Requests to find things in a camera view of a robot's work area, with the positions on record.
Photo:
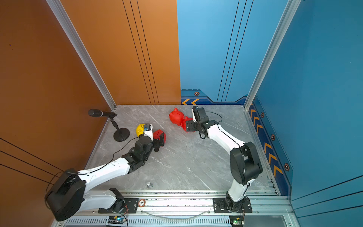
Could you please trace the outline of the yellow piggy bank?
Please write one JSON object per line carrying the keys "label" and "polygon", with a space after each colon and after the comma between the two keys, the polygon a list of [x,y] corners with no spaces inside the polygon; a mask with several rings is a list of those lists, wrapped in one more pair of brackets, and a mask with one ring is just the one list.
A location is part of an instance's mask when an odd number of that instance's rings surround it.
{"label": "yellow piggy bank", "polygon": [[139,124],[137,126],[136,134],[137,134],[138,137],[144,134],[144,124]]}

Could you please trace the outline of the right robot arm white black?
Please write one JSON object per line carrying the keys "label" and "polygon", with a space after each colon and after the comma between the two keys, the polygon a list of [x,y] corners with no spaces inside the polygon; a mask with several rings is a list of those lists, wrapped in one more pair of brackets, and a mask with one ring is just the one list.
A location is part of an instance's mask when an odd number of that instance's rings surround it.
{"label": "right robot arm white black", "polygon": [[186,122],[186,131],[197,131],[202,139],[210,138],[220,145],[230,157],[233,182],[226,192],[225,204],[231,213],[252,213],[251,203],[246,196],[251,184],[263,172],[263,166],[253,142],[243,142],[210,120],[202,107],[192,108],[193,119]]}

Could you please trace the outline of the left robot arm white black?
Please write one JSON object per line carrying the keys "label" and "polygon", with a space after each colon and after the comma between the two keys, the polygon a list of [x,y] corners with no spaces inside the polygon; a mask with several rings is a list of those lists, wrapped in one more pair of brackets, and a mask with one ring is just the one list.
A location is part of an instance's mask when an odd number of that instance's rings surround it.
{"label": "left robot arm white black", "polygon": [[144,166],[152,151],[158,152],[166,142],[165,133],[152,140],[146,135],[136,138],[135,146],[121,158],[92,169],[64,171],[52,188],[46,192],[44,200],[57,221],[64,221],[79,211],[106,209],[121,211],[124,197],[115,188],[90,195],[96,186],[114,178],[130,174]]}

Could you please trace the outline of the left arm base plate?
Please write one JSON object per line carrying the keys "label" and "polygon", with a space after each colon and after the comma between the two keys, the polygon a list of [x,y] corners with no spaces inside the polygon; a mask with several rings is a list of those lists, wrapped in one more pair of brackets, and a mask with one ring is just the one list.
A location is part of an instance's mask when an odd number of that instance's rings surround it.
{"label": "left arm base plate", "polygon": [[108,209],[100,208],[99,214],[135,214],[138,209],[138,198],[117,199],[116,202]]}

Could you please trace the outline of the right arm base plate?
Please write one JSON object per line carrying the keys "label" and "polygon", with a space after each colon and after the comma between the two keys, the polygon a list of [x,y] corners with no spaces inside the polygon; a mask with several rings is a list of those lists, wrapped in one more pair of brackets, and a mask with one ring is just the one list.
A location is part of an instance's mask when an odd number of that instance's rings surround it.
{"label": "right arm base plate", "polygon": [[252,205],[248,197],[244,197],[238,202],[230,198],[214,198],[214,213],[252,213]]}

